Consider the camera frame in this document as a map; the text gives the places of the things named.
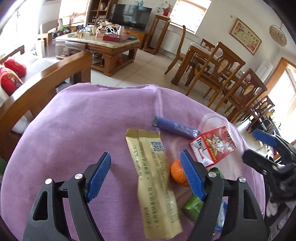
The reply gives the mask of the orange tangerine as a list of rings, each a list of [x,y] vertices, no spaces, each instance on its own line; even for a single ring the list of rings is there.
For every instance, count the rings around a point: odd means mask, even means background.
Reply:
[[[184,186],[184,187],[190,186],[179,159],[176,159],[171,164],[170,173],[172,178],[181,186]]]

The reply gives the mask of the red white milk carton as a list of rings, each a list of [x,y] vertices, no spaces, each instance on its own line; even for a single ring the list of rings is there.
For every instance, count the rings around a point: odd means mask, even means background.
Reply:
[[[203,132],[190,142],[198,162],[205,168],[214,166],[236,149],[226,126]]]

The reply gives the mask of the gold snack wrapper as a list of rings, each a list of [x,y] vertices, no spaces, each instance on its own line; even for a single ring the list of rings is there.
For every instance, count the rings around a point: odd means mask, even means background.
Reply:
[[[174,238],[183,229],[160,133],[129,128],[125,138],[138,174],[137,196],[145,237],[151,240]]]

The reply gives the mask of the green doublemint gum box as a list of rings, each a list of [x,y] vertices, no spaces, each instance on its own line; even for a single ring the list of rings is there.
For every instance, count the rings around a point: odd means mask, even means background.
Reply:
[[[201,201],[199,197],[193,195],[190,197],[188,202],[183,206],[182,212],[190,220],[196,221],[202,209],[202,206],[203,206],[203,201]]]

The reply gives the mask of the blue tissue pack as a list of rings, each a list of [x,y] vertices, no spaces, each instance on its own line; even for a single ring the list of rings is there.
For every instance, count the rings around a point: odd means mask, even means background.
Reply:
[[[224,226],[224,221],[226,217],[226,211],[227,211],[227,202],[222,200],[216,226],[215,226],[215,232],[222,232],[223,226]]]

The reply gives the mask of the purple tablecloth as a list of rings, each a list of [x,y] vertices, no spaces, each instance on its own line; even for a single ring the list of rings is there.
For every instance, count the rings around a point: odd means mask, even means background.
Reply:
[[[22,240],[44,181],[68,180],[108,152],[111,168],[89,204],[93,218],[105,240],[144,240],[138,175],[125,139],[127,129],[152,131],[152,121],[162,116],[198,130],[208,113],[215,112],[155,85],[111,88],[85,83],[64,89],[29,124],[8,162],[1,185],[4,222]],[[243,163],[248,146],[237,129],[231,138],[236,149],[217,168],[227,179],[245,177],[264,210],[263,177]]]

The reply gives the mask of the wooden dining chair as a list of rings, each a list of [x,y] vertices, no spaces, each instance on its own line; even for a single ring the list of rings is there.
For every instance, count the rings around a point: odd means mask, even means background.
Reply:
[[[245,61],[222,42],[218,42],[205,64],[195,68],[194,78],[186,96],[190,94],[198,80],[208,85],[215,93],[210,100],[215,100],[230,82],[231,78],[245,65]]]
[[[177,48],[177,52],[176,52],[176,56],[175,58],[173,59],[172,63],[168,66],[167,70],[165,71],[164,75],[166,75],[167,73],[170,72],[170,70],[175,66],[175,64],[179,61],[179,60],[183,60],[184,58],[181,57],[181,48],[182,48],[182,45],[183,45],[183,42],[184,42],[184,38],[185,38],[185,33],[186,33],[186,26],[185,25],[182,25],[183,27],[183,31],[182,31],[182,35],[181,35],[181,39],[180,39],[180,43],[178,45],[178,48]]]
[[[224,97],[214,110],[217,111],[224,102],[230,102],[229,109],[233,108],[233,111],[227,116],[227,120],[233,123],[240,114],[248,111],[254,101],[266,91],[267,87],[249,68],[229,90],[225,91]]]

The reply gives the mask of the clear round plastic lid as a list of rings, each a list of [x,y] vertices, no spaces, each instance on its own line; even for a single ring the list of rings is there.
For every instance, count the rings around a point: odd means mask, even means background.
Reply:
[[[236,135],[236,129],[234,128],[234,126],[230,124],[225,117],[216,113],[205,114],[199,123],[198,130],[203,133],[219,128],[221,126],[227,127],[227,130],[231,137],[234,137]]]

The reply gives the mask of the blue stick wrapper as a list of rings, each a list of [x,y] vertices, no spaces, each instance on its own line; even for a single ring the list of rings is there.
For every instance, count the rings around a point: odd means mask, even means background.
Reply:
[[[160,116],[155,117],[155,119],[152,121],[152,126],[170,133],[174,133],[178,136],[189,138],[191,140],[201,134],[199,130],[182,125],[172,120],[168,120],[166,118],[162,118]]]

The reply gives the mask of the white standing air conditioner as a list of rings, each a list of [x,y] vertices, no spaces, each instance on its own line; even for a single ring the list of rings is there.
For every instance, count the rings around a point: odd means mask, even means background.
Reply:
[[[266,60],[260,64],[255,74],[264,83],[267,80],[267,77],[269,76],[272,70],[273,70],[273,65],[268,60]]]

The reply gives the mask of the crystal ceiling lamp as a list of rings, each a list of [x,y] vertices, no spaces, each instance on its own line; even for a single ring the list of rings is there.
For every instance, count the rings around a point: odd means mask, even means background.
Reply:
[[[270,37],[281,47],[285,47],[287,45],[287,38],[284,32],[281,29],[282,23],[280,27],[276,25],[271,25],[269,27],[269,35]]]

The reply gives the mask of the framed floral picture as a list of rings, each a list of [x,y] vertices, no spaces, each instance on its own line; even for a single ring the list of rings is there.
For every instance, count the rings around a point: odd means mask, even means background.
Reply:
[[[253,56],[262,40],[243,21],[237,18],[229,34],[242,44]]]

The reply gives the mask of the wooden coffee table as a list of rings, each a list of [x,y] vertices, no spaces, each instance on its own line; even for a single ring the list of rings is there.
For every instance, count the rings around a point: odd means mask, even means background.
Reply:
[[[121,39],[118,42],[105,41],[102,37],[85,34],[81,37],[68,37],[62,35],[55,39],[56,46],[69,49],[88,51],[101,55],[101,62],[92,64],[93,69],[103,72],[111,77],[124,66],[133,63],[140,41]]]

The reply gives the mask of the tall wooden plant stand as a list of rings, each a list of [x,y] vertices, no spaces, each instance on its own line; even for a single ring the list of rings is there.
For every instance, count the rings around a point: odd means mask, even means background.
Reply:
[[[147,39],[144,44],[144,51],[155,55],[158,53],[165,34],[171,22],[170,17],[159,14],[154,15],[152,26],[149,30]]]

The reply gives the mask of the red cushion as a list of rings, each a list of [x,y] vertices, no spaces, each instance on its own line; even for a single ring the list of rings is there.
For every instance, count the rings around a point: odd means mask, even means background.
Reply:
[[[23,82],[15,72],[6,67],[1,68],[1,87],[8,96],[11,96],[22,85]]]
[[[26,66],[19,63],[14,58],[8,58],[6,61],[4,61],[4,66],[15,72],[20,78],[24,77],[27,73]]]

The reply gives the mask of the black flat television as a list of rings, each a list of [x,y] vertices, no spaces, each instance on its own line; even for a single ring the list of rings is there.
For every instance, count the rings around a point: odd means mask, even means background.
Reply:
[[[114,4],[111,8],[109,21],[120,26],[144,31],[152,8],[129,4]]]

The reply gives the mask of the wooden bookshelf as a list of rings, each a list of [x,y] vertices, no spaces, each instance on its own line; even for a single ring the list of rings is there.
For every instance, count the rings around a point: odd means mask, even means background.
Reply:
[[[86,25],[95,25],[98,19],[107,20],[110,11],[118,0],[90,0],[87,7]]]

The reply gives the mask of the wooden sofa frame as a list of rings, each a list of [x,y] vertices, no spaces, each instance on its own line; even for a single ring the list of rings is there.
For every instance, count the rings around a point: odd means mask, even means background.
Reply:
[[[35,118],[57,94],[56,87],[67,78],[75,84],[91,82],[92,54],[79,52],[37,73],[1,105],[1,158],[9,161],[21,136],[12,131],[30,111]]]

